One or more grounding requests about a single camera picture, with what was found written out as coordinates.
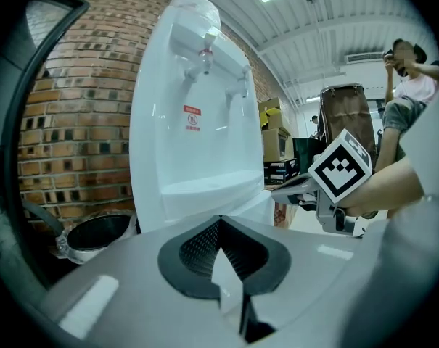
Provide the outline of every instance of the brown leather cover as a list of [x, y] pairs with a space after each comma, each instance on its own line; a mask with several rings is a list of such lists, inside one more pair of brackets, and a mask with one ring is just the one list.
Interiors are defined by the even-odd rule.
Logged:
[[374, 168], [377, 160], [374, 130], [361, 84], [332, 86], [321, 91], [319, 129], [324, 132], [327, 146], [347, 129], [368, 151]]

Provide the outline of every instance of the water dispenser faucet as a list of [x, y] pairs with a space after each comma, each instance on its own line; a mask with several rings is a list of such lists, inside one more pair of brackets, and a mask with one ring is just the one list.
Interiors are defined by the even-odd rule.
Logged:
[[237, 79], [237, 84], [226, 89], [227, 98], [232, 99], [236, 94], [240, 94], [242, 98], [247, 98], [248, 82], [250, 81], [250, 71], [250, 65], [245, 65], [242, 68], [242, 77]]
[[213, 65], [213, 51], [211, 50], [211, 46], [217, 37], [215, 33], [207, 32], [205, 34], [205, 48], [198, 52], [200, 63], [190, 70], [185, 71], [186, 78], [196, 82], [200, 73], [205, 75], [210, 74], [211, 66]]

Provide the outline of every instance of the gray plastic surface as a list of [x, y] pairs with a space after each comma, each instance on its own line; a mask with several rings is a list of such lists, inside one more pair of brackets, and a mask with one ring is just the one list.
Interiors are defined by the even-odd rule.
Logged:
[[[360, 240], [288, 231], [233, 219], [282, 242], [292, 255], [290, 272], [277, 290], [252, 299], [258, 319], [281, 329], [256, 342], [256, 346], [287, 347], [289, 334], [294, 339], [292, 346], [297, 341], [334, 341], [341, 333], [340, 326], [354, 296], [374, 267], [384, 226], [374, 225], [376, 231], [368, 230]], [[87, 341], [101, 347], [246, 346], [238, 331], [227, 323], [216, 301], [183, 296], [158, 270], [161, 246], [202, 222], [182, 223], [114, 244], [53, 287], [41, 309], [58, 323], [99, 275], [109, 275], [116, 278], [120, 286]], [[351, 252], [354, 256], [348, 260], [345, 255]], [[286, 332], [295, 321], [298, 326]]]

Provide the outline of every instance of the gray shorts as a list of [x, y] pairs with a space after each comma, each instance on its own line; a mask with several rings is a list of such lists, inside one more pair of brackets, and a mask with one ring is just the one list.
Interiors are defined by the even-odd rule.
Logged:
[[[389, 101], [385, 106], [382, 123], [384, 130], [394, 128], [400, 131], [400, 138], [416, 122], [424, 112], [427, 104], [423, 101], [411, 99], [408, 96]], [[405, 157], [405, 153], [398, 145], [395, 161]]]

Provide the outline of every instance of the black box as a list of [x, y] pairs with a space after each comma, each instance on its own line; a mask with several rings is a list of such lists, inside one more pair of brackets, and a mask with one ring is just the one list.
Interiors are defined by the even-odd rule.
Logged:
[[264, 163], [264, 183], [282, 184], [294, 178], [300, 171], [298, 159]]

